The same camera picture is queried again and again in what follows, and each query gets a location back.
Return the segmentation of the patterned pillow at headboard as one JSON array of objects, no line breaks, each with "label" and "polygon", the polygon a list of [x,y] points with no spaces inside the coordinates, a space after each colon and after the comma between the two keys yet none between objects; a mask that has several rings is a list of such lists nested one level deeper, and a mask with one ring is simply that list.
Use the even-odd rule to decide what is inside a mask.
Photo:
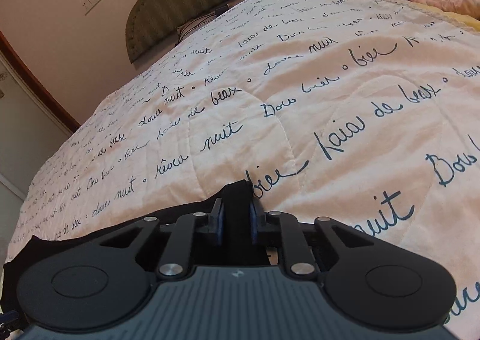
[{"label": "patterned pillow at headboard", "polygon": [[216,13],[210,12],[200,17],[187,21],[184,25],[176,28],[177,42],[180,43],[196,30],[205,27],[208,23],[214,21],[217,18]]}]

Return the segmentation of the white wall socket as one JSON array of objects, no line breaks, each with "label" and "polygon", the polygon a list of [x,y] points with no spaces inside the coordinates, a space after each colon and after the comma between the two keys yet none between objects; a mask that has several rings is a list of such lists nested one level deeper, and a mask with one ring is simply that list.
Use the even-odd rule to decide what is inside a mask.
[{"label": "white wall socket", "polygon": [[81,3],[82,10],[87,15],[94,7],[96,7],[102,0],[83,0]]}]

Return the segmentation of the glass floral wardrobe door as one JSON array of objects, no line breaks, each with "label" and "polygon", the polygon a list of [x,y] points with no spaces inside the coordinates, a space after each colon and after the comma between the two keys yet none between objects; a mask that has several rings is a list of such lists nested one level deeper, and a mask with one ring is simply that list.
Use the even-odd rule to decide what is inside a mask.
[{"label": "glass floral wardrobe door", "polygon": [[71,133],[1,58],[1,240],[9,241],[32,179]]}]

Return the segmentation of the white script-print bedspread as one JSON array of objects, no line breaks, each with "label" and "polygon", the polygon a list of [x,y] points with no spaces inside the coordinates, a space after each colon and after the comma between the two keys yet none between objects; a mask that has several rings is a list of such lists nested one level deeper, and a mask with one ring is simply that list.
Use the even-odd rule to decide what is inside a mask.
[{"label": "white script-print bedspread", "polygon": [[427,256],[479,337],[479,32],[402,0],[245,0],[106,96],[33,178],[7,250],[245,179],[268,210]]}]

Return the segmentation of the brown wooden wardrobe frame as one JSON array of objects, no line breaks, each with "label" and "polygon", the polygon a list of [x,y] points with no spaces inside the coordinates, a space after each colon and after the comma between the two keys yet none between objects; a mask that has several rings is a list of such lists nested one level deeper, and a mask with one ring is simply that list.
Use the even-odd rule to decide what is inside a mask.
[{"label": "brown wooden wardrobe frame", "polygon": [[24,61],[21,60],[4,34],[1,34],[1,54],[22,82],[24,82],[26,87],[32,91],[36,99],[38,99],[42,106],[52,113],[60,123],[72,133],[80,128],[79,123],[60,105],[49,91],[44,88]]}]

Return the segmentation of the black pants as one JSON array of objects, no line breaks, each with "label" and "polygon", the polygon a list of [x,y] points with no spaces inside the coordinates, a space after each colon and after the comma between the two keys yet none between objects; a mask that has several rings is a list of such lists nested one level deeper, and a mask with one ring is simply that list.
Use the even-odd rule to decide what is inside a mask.
[{"label": "black pants", "polygon": [[[247,245],[247,238],[251,231],[250,204],[252,199],[254,199],[254,195],[252,185],[244,180],[224,186],[212,197],[201,202],[185,203],[171,208],[160,209],[152,212],[150,215],[156,217],[160,224],[173,224],[180,216],[186,214],[195,212],[210,213],[218,198],[222,199],[222,204],[224,205],[222,241],[230,244],[225,252],[227,261],[231,261],[233,257],[236,257],[245,266],[268,264],[269,260],[264,252]],[[132,218],[120,224],[95,230],[79,238],[49,241],[38,236],[32,236],[16,257],[3,266],[1,309],[4,311],[20,310],[20,304],[16,297],[16,287],[20,275],[38,261],[79,246],[94,238],[117,231],[142,219],[142,216]]]}]

